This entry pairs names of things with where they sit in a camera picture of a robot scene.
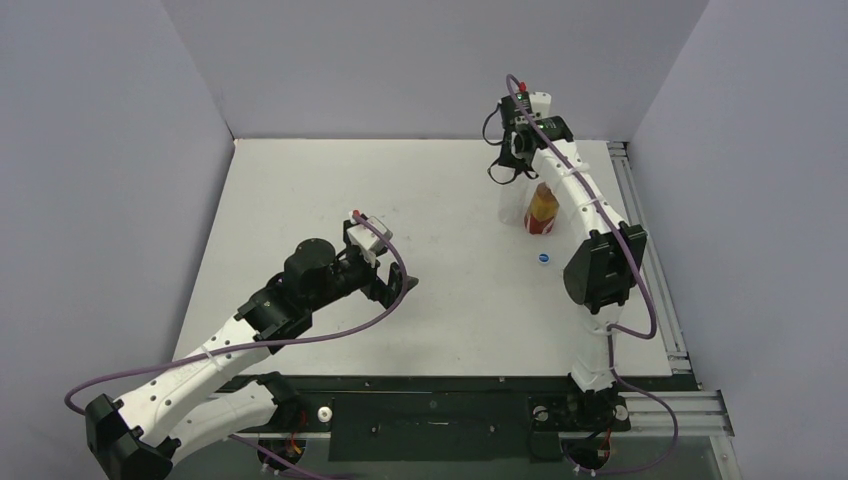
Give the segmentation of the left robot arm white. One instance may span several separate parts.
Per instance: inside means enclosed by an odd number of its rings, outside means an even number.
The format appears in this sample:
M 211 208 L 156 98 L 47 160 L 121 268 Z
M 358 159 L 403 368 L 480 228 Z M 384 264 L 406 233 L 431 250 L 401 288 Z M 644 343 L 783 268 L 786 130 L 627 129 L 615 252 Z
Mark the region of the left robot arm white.
M 108 478 L 163 479 L 197 450 L 243 430 L 307 422 L 297 390 L 279 373 L 257 375 L 234 392 L 225 387 L 282 348 L 310 343 L 320 309 L 358 292 L 390 314 L 416 286 L 401 258 L 380 277 L 380 257 L 396 253 L 381 220 L 352 211 L 342 236 L 342 250 L 320 238 L 302 241 L 192 353 L 146 368 L 148 381 L 127 393 L 85 406 L 87 445 Z

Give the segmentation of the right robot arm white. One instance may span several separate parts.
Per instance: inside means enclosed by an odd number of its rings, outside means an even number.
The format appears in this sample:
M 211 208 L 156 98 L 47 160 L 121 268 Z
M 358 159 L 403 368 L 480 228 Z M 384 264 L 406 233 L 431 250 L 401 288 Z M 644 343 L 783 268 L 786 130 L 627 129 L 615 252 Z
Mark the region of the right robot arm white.
M 649 300 L 641 266 L 648 235 L 629 223 L 604 197 L 582 158 L 570 128 L 550 113 L 551 97 L 520 91 L 502 97 L 495 109 L 502 138 L 493 168 L 510 171 L 510 181 L 536 181 L 524 213 L 524 227 L 535 234 L 557 225 L 568 228 L 573 244 L 562 269 L 565 291 L 583 309 L 580 348 L 569 371 L 578 391 L 564 400 L 566 418 L 588 427 L 602 415 L 614 416 L 619 382 L 615 377 L 616 337 L 626 333 L 650 340 L 657 333 L 649 306 L 649 327 L 638 332 L 621 325 L 634 288 Z

